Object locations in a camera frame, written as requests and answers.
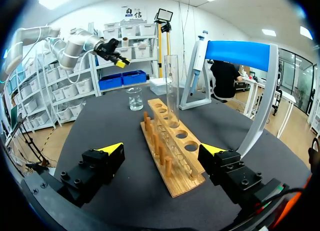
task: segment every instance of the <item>white box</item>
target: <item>white box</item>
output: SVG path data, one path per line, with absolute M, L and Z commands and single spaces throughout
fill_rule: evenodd
M 78 59 L 78 61 L 76 62 L 76 65 L 74 66 L 73 72 L 77 73 L 79 71 L 85 70 L 88 67 L 88 58 L 84 57 L 84 60 L 82 62 L 82 67 L 80 67 L 80 63 L 81 63 L 82 57 L 80 57 Z
M 158 96 L 165 95 L 167 93 L 166 79 L 164 77 L 150 79 L 150 90 Z
M 46 72 L 46 78 L 48 80 L 48 83 L 54 82 L 58 79 L 60 79 L 58 68 L 55 67 L 53 69 L 50 69 Z
M 59 88 L 52 92 L 55 98 L 55 101 L 60 101 L 65 99 L 65 94 L 63 92 L 63 88 Z
M 100 65 L 106 65 L 106 64 L 111 64 L 112 62 L 109 60 L 105 60 L 104 58 L 100 57 L 99 55 L 96 56 L 98 59 L 98 66 Z
M 115 51 L 120 53 L 122 57 L 127 58 L 128 60 L 132 59 L 132 48 L 133 47 L 119 47 Z
M 139 30 L 141 36 L 155 35 L 156 24 L 155 23 L 142 23 L 139 24 Z
M 83 106 L 82 101 L 79 101 L 75 105 L 72 105 L 69 107 L 69 109 L 74 117 L 78 117 L 83 108 L 84 108 L 84 106 Z
M 39 126 L 39 123 L 38 123 L 38 120 L 36 119 L 36 117 L 31 118 L 31 119 L 30 119 L 30 122 L 31 122 L 31 124 L 32 124 L 32 126 L 33 126 L 34 128 L 36 128 L 36 127 Z
M 67 74 L 70 75 L 70 74 L 73 74 L 73 70 L 65 70 L 65 69 L 62 69 L 61 67 L 58 67 L 58 71 L 59 71 L 59 76 L 60 78 L 66 76 Z
M 119 37 L 119 28 L 109 28 L 103 31 L 103 37 L 105 40 L 117 39 Z
M 17 105 L 17 104 L 19 103 L 18 96 L 20 96 L 19 93 L 17 93 L 17 94 L 13 97 L 13 100 L 14 100 L 14 102 L 15 102 L 15 105 Z
M 39 74 L 39 79 L 40 79 L 40 85 L 41 88 L 45 87 L 45 77 L 43 72 Z M 31 86 L 31 90 L 32 92 L 35 92 L 39 89 L 39 83 L 38 83 L 38 77 L 36 76 L 32 81 L 30 81 L 30 86 Z
M 70 109 L 67 107 L 67 108 L 63 108 L 61 109 L 59 112 L 56 113 L 58 116 L 59 116 L 59 119 L 62 121 L 62 122 L 65 122 L 65 121 L 68 121 L 69 119 L 71 119 L 72 117 L 72 113 L 70 111 Z
M 44 125 L 48 121 L 49 116 L 46 111 L 42 111 L 35 118 L 38 121 L 39 125 Z
M 77 86 L 75 84 L 71 84 L 62 88 L 63 94 L 66 99 L 74 97 L 78 94 Z
M 32 89 L 30 85 L 25 86 L 20 91 L 23 99 L 32 93 Z
M 30 114 L 37 108 L 37 102 L 36 99 L 32 99 L 30 102 L 24 105 L 25 111 L 27 114 Z
M 137 36 L 137 25 L 121 26 L 121 37 L 135 37 Z
M 113 29 L 113 28 L 119 28 L 119 26 L 120 26 L 120 22 L 106 23 L 104 25 L 104 29 L 108 30 L 108 29 Z
M 150 58 L 150 45 L 134 47 L 136 59 Z
M 94 89 L 91 78 L 86 78 L 80 82 L 77 82 L 75 85 L 80 95 L 89 93 Z

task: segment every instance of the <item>cable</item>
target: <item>cable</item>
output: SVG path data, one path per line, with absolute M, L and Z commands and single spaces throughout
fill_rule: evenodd
M 286 191 L 283 191 L 281 193 L 278 193 L 278 194 L 266 199 L 262 203 L 260 203 L 257 207 L 255 207 L 255 211 L 259 210 L 260 208 L 262 208 L 266 204 L 270 203 L 271 201 L 273 201 L 275 199 L 278 199 L 278 198 L 281 198 L 284 195 L 291 194 L 291 193 L 302 193 L 303 191 L 304 191 L 304 188 L 295 187 L 295 188 L 291 188 L 291 189 L 288 189 Z
M 85 56 L 86 56 L 87 54 L 91 53 L 92 51 L 94 51 L 94 49 L 91 49 L 91 50 L 87 51 L 87 52 L 82 56 L 82 59 L 81 59 L 81 62 L 80 62 L 80 67 L 79 67 L 80 69 L 81 69 L 81 67 L 82 67 L 82 63 L 83 63 L 83 61 L 84 61 L 84 59 L 85 59 Z M 67 71 L 65 71 L 65 73 L 66 73 L 66 76 L 67 76 L 67 78 L 68 78 L 68 80 L 69 80 L 69 82 L 70 82 L 71 84 L 76 84 L 76 83 L 78 83 L 78 81 L 79 81 L 79 79 L 80 79 L 80 74 L 81 74 L 81 73 L 80 73 L 80 70 L 79 70 L 79 74 L 78 74 L 75 82 L 71 81 L 71 79 L 70 79 Z
M 23 57 L 23 59 L 21 60 L 21 63 L 23 60 L 25 60 L 25 58 L 28 56 L 28 54 L 30 53 L 30 51 L 34 48 L 34 46 L 39 42 L 40 40 L 40 37 L 41 37 L 41 27 L 39 27 L 39 36 L 38 36 L 38 39 L 35 41 L 35 43 L 32 45 L 32 47 L 29 49 L 29 51 L 26 53 L 26 55 Z

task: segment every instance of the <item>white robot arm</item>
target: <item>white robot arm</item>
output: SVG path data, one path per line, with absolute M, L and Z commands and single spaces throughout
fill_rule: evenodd
M 111 39 L 105 43 L 99 37 L 84 30 L 77 29 L 75 33 L 65 42 L 58 37 L 59 28 L 51 26 L 19 28 L 12 39 L 7 58 L 1 69 L 0 80 L 4 82 L 7 77 L 18 67 L 23 60 L 23 46 L 46 40 L 49 49 L 56 56 L 60 66 L 65 70 L 72 70 L 80 57 L 82 51 L 97 54 L 107 61 L 112 61 L 116 66 L 124 68 L 129 65 L 130 61 L 125 57 L 121 57 L 115 52 L 119 41 Z M 0 85 L 0 92 L 3 90 L 4 84 Z

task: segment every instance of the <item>person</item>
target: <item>person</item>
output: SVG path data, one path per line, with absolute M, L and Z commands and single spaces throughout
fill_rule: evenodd
M 219 60 L 213 62 L 210 69 L 215 78 L 215 86 L 212 82 L 213 94 L 211 96 L 225 103 L 235 96 L 235 81 L 241 82 L 242 77 L 233 64 Z

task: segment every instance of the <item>wooden peg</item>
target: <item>wooden peg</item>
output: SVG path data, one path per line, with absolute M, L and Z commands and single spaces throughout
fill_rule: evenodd
M 171 176 L 171 169 L 172 169 L 172 158 L 170 156 L 165 157 L 165 176 Z
M 143 112 L 144 123 L 147 122 L 147 117 L 148 117 L 148 112 L 147 112 L 147 111 L 144 111 L 144 112 Z
M 156 157 L 158 157 L 159 156 L 159 135 L 157 132 L 154 133 L 153 139 L 154 139 L 154 154 L 156 155 Z
M 166 151 L 165 151 L 165 147 L 163 144 L 159 146 L 159 154 L 160 154 L 160 164 L 165 165 Z
M 146 117 L 146 129 L 148 133 L 148 136 L 150 137 L 150 131 L 151 131 L 151 119 L 150 117 Z

